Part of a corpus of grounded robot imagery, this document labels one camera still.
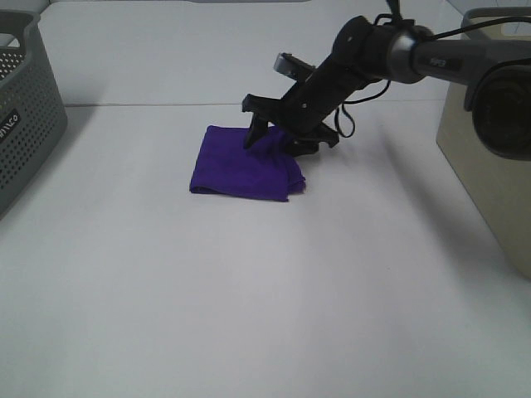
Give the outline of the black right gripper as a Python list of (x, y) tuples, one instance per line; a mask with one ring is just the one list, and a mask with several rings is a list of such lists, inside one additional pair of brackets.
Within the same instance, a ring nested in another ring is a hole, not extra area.
[(339, 142), (339, 135), (324, 126), (324, 119), (354, 91), (364, 87), (364, 74), (328, 56), (306, 81), (295, 81), (279, 99), (246, 95), (241, 107), (252, 118), (243, 148), (249, 149), (264, 138), (269, 124), (295, 139), (283, 148), (283, 153), (291, 157), (315, 154), (321, 142), (333, 147)]

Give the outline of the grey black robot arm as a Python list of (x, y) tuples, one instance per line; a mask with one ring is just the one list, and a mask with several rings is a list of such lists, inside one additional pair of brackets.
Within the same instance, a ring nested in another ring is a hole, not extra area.
[(270, 125), (290, 137), (295, 156), (317, 152), (320, 143), (343, 137), (324, 120), (368, 85), (386, 81), (414, 84), (433, 77), (465, 87), (463, 107), (480, 142), (508, 159), (530, 158), (530, 44), (524, 40), (461, 38), (460, 30), (434, 34), (397, 15), (383, 24), (364, 17), (349, 20), (319, 66), (289, 53), (275, 61), (293, 86), (279, 99), (247, 95), (251, 113), (243, 146), (266, 136)]

